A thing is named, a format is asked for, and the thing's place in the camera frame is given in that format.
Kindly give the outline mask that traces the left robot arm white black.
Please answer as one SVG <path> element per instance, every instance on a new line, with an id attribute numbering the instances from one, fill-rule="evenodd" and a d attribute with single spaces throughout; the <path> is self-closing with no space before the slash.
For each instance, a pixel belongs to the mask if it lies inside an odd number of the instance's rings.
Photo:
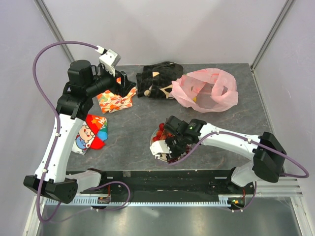
<path id="1" fill-rule="evenodd" d="M 66 175 L 66 167 L 79 129 L 93 106 L 93 98 L 109 90 L 125 97 L 136 86 L 123 71 L 107 71 L 105 64 L 92 65 L 87 60 L 71 63 L 69 81 L 54 108 L 57 116 L 44 157 L 33 175 L 25 176 L 23 185 L 42 197 L 69 204 L 77 193 L 92 188 L 104 193 L 108 188 L 106 173 L 89 169 Z"/>

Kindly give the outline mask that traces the pink plastic bag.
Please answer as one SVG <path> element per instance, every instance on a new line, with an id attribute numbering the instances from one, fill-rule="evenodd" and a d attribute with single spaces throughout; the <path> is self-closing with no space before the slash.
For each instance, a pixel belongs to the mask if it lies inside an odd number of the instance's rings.
<path id="1" fill-rule="evenodd" d="M 189 72 L 172 84 L 171 95 L 177 102 L 200 113 L 224 112 L 238 105 L 235 77 L 218 68 Z"/>

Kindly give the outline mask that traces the beige blue ceramic plate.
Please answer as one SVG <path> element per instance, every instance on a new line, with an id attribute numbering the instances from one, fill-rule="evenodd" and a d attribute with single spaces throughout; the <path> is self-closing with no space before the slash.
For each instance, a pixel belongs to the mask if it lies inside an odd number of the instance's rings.
<path id="1" fill-rule="evenodd" d="M 174 163 L 178 160 L 184 158 L 192 149 L 192 145 L 187 144 L 185 148 L 170 143 L 170 146 L 167 146 L 166 140 L 175 140 L 172 133 L 165 129 L 157 129 L 151 136 L 150 140 L 150 151 L 156 160 L 165 162 L 165 163 Z"/>

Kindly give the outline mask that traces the purple fake grape bunch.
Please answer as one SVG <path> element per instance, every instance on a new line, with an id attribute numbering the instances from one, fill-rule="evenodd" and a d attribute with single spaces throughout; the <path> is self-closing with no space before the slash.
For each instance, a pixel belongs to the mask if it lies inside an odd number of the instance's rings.
<path id="1" fill-rule="evenodd" d="M 184 158 L 191 151 L 191 149 L 192 145 L 187 145 L 185 152 L 183 152 L 176 158 L 175 157 L 173 158 L 171 154 L 167 154 L 167 163 L 170 164 L 179 161 L 180 159 Z"/>

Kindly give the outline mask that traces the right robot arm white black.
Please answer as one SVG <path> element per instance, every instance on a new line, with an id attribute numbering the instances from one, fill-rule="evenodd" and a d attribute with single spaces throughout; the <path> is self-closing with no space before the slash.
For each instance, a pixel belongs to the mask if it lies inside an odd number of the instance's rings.
<path id="1" fill-rule="evenodd" d="M 171 116 L 166 120 L 164 129 L 171 134 L 166 145 L 171 153 L 170 161 L 181 155 L 188 156 L 188 146 L 213 146 L 241 155 L 249 160 L 241 167 L 231 171 L 225 187 L 230 193 L 238 193 L 245 185 L 257 180 L 276 183 L 282 175 L 286 151 L 274 134 L 262 135 L 237 133 L 216 127 L 203 120 L 192 119 L 189 123 Z"/>

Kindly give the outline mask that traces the red fake lychee bunch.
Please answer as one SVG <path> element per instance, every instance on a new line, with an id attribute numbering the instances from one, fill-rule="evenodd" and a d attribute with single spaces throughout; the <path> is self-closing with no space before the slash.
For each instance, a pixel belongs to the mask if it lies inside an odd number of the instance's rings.
<path id="1" fill-rule="evenodd" d="M 164 128 L 164 123 L 160 123 L 158 130 L 154 133 L 151 141 L 156 142 L 160 140 L 166 140 L 169 137 L 171 137 L 171 134 Z"/>

